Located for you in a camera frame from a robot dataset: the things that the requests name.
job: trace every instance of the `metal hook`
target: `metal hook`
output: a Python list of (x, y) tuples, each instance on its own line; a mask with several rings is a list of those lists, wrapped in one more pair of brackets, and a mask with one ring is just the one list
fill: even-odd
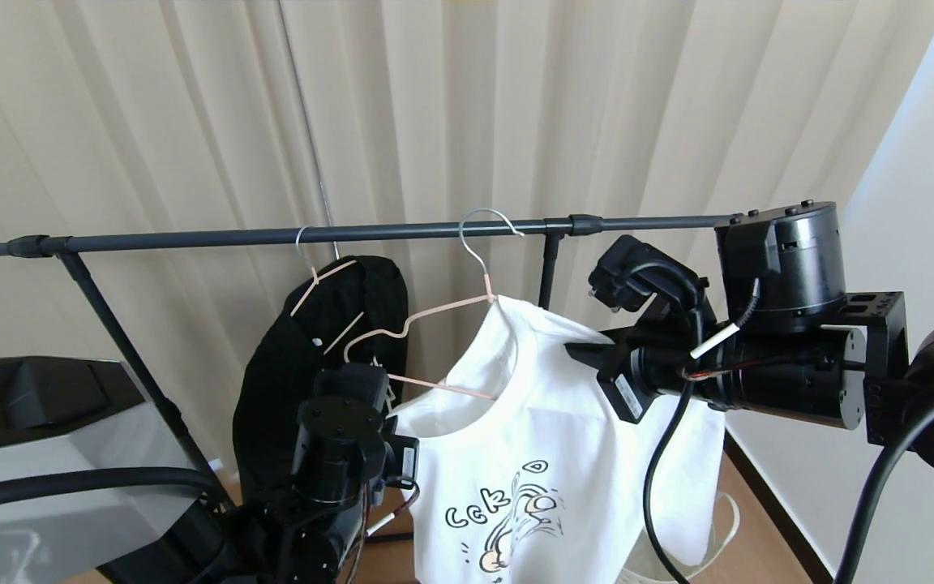
[(476, 251), (471, 249), (470, 245), (467, 245), (467, 238), (464, 237), (464, 223), (467, 222), (467, 218), (471, 215), (474, 215), (475, 213), (481, 213), (482, 211), (487, 211), (489, 213), (499, 215), (499, 218), (503, 219), (503, 222), (507, 223), (508, 228), (511, 228), (511, 232), (513, 232), (514, 235), (524, 237), (525, 234), (521, 233), (518, 228), (514, 226), (514, 223), (511, 223), (511, 221), (507, 219), (507, 215), (504, 215), (500, 211), (497, 211), (491, 207), (478, 207), (478, 209), (471, 209), (470, 211), (467, 211), (467, 214), (464, 215), (464, 218), (460, 219), (460, 243), (463, 243), (464, 249), (466, 249), (468, 254), (474, 256), (474, 259), (478, 260), (479, 264), (482, 264), (482, 272), (485, 273), (485, 276), (489, 276), (489, 266), (486, 266), (485, 260), (483, 260)]
[(319, 282), (319, 274), (315, 271), (315, 264), (312, 263), (311, 259), (308, 258), (308, 255), (305, 255), (304, 251), (301, 251), (301, 234), (305, 233), (305, 230), (314, 225), (305, 225), (303, 228), (298, 230), (298, 235), (293, 237), (293, 250), (298, 253), (298, 256), (301, 256), (301, 259), (308, 264), (308, 269), (312, 271), (312, 281)]

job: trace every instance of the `rack leg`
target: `rack leg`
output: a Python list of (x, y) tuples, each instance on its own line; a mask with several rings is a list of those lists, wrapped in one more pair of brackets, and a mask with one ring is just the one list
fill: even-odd
[[(198, 448), (195, 441), (193, 441), (193, 436), (190, 436), (189, 429), (186, 428), (186, 423), (182, 421), (181, 411), (179, 411), (178, 407), (164, 395), (160, 385), (156, 384), (156, 380), (153, 379), (151, 372), (146, 368), (146, 363), (144, 363), (144, 360), (139, 356), (139, 351), (136, 350), (135, 345), (132, 344), (129, 336), (126, 335), (125, 329), (122, 328), (122, 323), (118, 322), (114, 311), (111, 311), (109, 304), (107, 304), (107, 299), (103, 297), (100, 288), (97, 287), (96, 282), (92, 280), (92, 274), (88, 271), (88, 266), (82, 261), (81, 256), (71, 251), (63, 252), (63, 254), (57, 256), (60, 261), (63, 262), (63, 266), (66, 267), (67, 273), (74, 278), (75, 282), (78, 282), (78, 288), (80, 288), (85, 295), (89, 306), (92, 306), (92, 309), (96, 312), (96, 316), (99, 317), (100, 322), (103, 323), (104, 329), (107, 329), (107, 333), (110, 335), (111, 339), (114, 340), (114, 344), (118, 345), (122, 355), (125, 356), (125, 361), (129, 363), (136, 377), (138, 377), (139, 381), (144, 385), (146, 393), (151, 397), (153, 403), (156, 404), (156, 408), (160, 411), (164, 422), (166, 422), (168, 428), (171, 429), (171, 432), (177, 437), (178, 443), (182, 445), (182, 450), (184, 450), (186, 455), (193, 461), (193, 465), (196, 466), (197, 470), (212, 477), (212, 479), (219, 484), (220, 491), (226, 492), (222, 482), (218, 480), (218, 477), (212, 472), (211, 465), (208, 464), (208, 459), (204, 458), (204, 452), (200, 451), (200, 448)], [(230, 509), (236, 508), (233, 499), (230, 499), (229, 495), (225, 496), (225, 501), (223, 501), (223, 503)]]
[(548, 233), (542, 241), (542, 276), (538, 284), (538, 307), (550, 310), (550, 296), (553, 294), (553, 269), (557, 266), (557, 251), (563, 234)]

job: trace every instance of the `curtain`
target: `curtain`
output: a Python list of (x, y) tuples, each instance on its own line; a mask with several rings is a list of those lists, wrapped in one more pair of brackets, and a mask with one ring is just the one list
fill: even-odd
[[(933, 31), (934, 0), (0, 2), (0, 241), (844, 204)], [(636, 235), (716, 287), (708, 230)], [(585, 279), (615, 237), (564, 241), (552, 310), (612, 323)], [(471, 245), (534, 301), (542, 238)], [(416, 309), (482, 289), (456, 240), (340, 251), (394, 259)], [(307, 266), (290, 247), (86, 262), (233, 469), (243, 368)], [(475, 309), (421, 322), (412, 370), (441, 377)], [(59, 262), (3, 258), (18, 354), (120, 356)]]

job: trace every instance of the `white t-shirt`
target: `white t-shirt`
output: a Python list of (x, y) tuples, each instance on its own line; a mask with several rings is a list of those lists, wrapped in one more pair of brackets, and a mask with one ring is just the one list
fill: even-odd
[[(567, 341), (607, 337), (500, 296), (444, 383), (403, 406), (420, 439), (410, 507), (422, 584), (611, 583), (644, 528), (644, 472), (678, 399), (641, 424), (619, 421), (596, 371)], [(722, 455), (723, 414), (690, 404), (653, 485), (653, 524), (689, 565), (705, 554)]]

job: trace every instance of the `graphic print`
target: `graphic print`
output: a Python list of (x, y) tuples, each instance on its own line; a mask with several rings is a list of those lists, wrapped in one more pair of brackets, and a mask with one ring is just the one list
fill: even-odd
[[(518, 547), (521, 541), (537, 533), (545, 533), (552, 537), (563, 535), (559, 511), (564, 503), (557, 495), (556, 488), (543, 487), (537, 482), (549, 470), (550, 463), (537, 459), (527, 462), (521, 470), (514, 474), (509, 496), (503, 489), (481, 488), (478, 495), (482, 498), (482, 505), (470, 505), (465, 508), (461, 517), (456, 507), (449, 507), (445, 513), (445, 522), (452, 528), (463, 528), (471, 525), (486, 525), (489, 515), (496, 515), (504, 507), (509, 507), (507, 514), (493, 525), (485, 540), (482, 554), (478, 556), (478, 568), (483, 573), (498, 573), (501, 569), (511, 565), (512, 550)], [(470, 563), (470, 546), (460, 543), (460, 551), (464, 554), (464, 562)]]

